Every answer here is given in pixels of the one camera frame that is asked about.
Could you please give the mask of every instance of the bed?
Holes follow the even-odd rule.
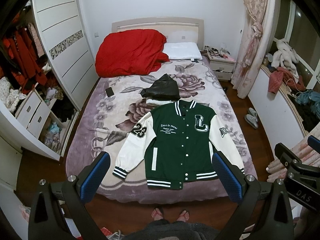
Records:
[[[168,42],[196,42],[203,48],[203,20],[192,18],[143,18],[113,23],[112,31],[134,28],[157,29]],[[212,107],[225,122],[244,162],[245,174],[256,177],[251,156],[234,111],[216,76],[203,57],[198,63],[190,60],[171,60],[163,63],[156,72],[146,76],[131,75],[101,78],[92,93],[76,130],[66,161],[67,175],[78,175],[82,168],[92,163],[101,151],[111,157],[111,166],[97,193],[120,202],[168,204],[183,201],[206,200],[226,196],[218,179],[186,183],[182,190],[149,189],[144,162],[131,171],[123,181],[114,175],[115,160],[127,132],[153,107],[146,104],[140,95],[143,88],[167,73],[177,81],[180,96],[185,101],[195,100]],[[112,87],[114,96],[106,98],[105,90]]]

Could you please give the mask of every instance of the nightstand drawer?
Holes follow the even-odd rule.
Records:
[[[229,72],[231,73],[234,67],[234,63],[232,62],[231,64],[226,64],[226,63],[220,63],[220,62],[216,62],[211,60],[210,61],[210,68],[212,70],[221,70],[223,72]]]
[[[232,77],[232,73],[213,71],[218,80],[228,81]]]
[[[42,101],[35,115],[31,119],[30,124],[28,125],[28,131],[37,139],[40,136],[41,130],[49,114],[50,114],[49,107],[45,102]]]
[[[30,92],[31,95],[27,98],[23,108],[21,109],[19,115],[17,116],[17,120],[21,123],[25,128],[28,127],[28,124],[41,103],[41,99],[37,96],[37,93],[34,91]]]

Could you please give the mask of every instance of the varsity jacket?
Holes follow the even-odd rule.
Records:
[[[217,179],[212,155],[221,151],[244,172],[239,152],[210,107],[179,100],[145,114],[129,133],[113,175],[125,179],[143,159],[148,187],[183,189],[185,182]]]

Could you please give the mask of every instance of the curtain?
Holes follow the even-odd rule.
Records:
[[[271,35],[275,2],[276,0],[244,0],[247,18],[236,70],[231,80],[240,98],[248,95],[258,75]]]
[[[308,146],[307,140],[310,135],[313,135],[320,139],[320,123],[305,137],[299,142],[291,151],[297,155],[303,164],[311,165],[315,167],[320,166],[320,155],[310,146]],[[267,172],[270,173],[268,177],[268,182],[274,182],[275,179],[283,179],[287,172],[287,169],[280,163],[280,161],[274,160],[268,165]]]

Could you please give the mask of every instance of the striped collar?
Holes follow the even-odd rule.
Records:
[[[181,111],[180,111],[180,108],[179,108],[179,102],[180,102],[180,100],[178,100],[177,102],[174,103],[174,108],[176,109],[177,115],[182,116]],[[196,106],[196,101],[192,100],[190,103],[191,103],[191,104],[190,104],[189,109],[195,108],[195,106]]]

